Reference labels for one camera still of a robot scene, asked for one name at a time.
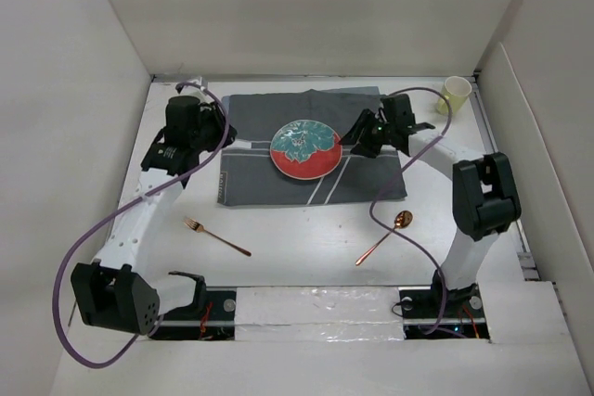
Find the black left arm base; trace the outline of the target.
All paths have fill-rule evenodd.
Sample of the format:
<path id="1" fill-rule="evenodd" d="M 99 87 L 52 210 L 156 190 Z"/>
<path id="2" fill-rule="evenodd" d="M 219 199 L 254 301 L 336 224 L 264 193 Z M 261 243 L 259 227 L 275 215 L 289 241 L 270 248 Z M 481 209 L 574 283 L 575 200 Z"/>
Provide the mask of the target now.
<path id="1" fill-rule="evenodd" d="M 177 308 L 168 312 L 153 340 L 228 341 L 235 339 L 237 290 L 207 287 L 206 300 L 198 310 Z"/>

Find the grey striped cloth placemat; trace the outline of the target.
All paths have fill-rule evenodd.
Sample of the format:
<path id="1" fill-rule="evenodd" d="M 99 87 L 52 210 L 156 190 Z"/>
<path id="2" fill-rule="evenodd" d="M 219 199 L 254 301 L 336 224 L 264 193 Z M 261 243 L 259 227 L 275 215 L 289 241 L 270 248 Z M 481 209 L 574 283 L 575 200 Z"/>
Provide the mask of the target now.
<path id="1" fill-rule="evenodd" d="M 374 159 L 339 144 L 360 112 L 380 104 L 376 86 L 301 93 L 231 95 L 223 99 L 235 142 L 221 155 L 219 204 L 305 206 L 406 197 L 398 154 Z"/>

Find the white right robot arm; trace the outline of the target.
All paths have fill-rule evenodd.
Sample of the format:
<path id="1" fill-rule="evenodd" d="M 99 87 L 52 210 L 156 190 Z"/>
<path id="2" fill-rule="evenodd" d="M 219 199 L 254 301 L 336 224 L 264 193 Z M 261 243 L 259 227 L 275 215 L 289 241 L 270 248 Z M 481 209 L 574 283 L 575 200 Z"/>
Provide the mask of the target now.
<path id="1" fill-rule="evenodd" d="M 374 113 L 364 109 L 340 144 L 353 155 L 375 159 L 391 146 L 411 161 L 420 160 L 451 181 L 452 214 L 457 227 L 429 293 L 432 310 L 449 316 L 463 302 L 462 292 L 477 282 L 484 258 L 499 235 L 522 214 L 510 160 L 502 152 L 482 154 L 446 138 L 428 122 L 417 122 L 405 93 L 381 99 Z"/>

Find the red and teal plate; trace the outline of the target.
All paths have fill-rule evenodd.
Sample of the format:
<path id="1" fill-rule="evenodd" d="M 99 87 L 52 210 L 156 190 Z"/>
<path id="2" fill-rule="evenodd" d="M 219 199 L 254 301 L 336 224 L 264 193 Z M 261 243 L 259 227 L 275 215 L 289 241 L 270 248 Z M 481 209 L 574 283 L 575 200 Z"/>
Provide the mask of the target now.
<path id="1" fill-rule="evenodd" d="M 276 168 L 289 178 L 311 181 L 333 172 L 342 160 L 340 137 L 326 123 L 297 120 L 273 136 L 269 154 Z"/>

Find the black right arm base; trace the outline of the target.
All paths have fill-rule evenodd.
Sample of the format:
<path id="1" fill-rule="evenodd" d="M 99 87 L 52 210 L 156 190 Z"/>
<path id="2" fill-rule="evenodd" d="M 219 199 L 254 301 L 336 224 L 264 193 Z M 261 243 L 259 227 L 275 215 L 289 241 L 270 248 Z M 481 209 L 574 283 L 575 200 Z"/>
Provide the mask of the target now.
<path id="1" fill-rule="evenodd" d="M 405 340 L 490 339 L 477 285 L 449 293 L 441 317 L 438 287 L 400 287 L 398 296 L 391 311 L 403 321 Z"/>

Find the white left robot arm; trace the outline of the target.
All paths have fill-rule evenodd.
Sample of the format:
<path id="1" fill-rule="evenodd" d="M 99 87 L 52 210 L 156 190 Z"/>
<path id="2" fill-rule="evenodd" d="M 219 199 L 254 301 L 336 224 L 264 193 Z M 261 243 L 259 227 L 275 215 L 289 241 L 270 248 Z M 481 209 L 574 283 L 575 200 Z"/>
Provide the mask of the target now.
<path id="1" fill-rule="evenodd" d="M 197 318 L 206 310 L 202 276 L 173 271 L 148 282 L 149 251 L 159 227 L 185 190 L 200 154 L 230 145 L 236 131 L 223 107 L 197 96 L 174 96 L 161 128 L 141 162 L 136 205 L 122 214 L 110 239 L 90 263 L 77 263 L 71 285 L 88 326 L 147 335 L 167 313 Z"/>

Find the pale yellow mug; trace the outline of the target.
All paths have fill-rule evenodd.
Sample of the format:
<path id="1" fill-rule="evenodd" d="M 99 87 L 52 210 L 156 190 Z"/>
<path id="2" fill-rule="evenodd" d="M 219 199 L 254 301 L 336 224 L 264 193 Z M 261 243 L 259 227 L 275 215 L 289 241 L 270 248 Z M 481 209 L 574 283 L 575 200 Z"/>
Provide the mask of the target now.
<path id="1" fill-rule="evenodd" d="M 471 83 L 459 76 L 451 76 L 445 79 L 441 94 L 448 100 L 452 114 L 455 115 L 464 105 L 472 93 Z"/>

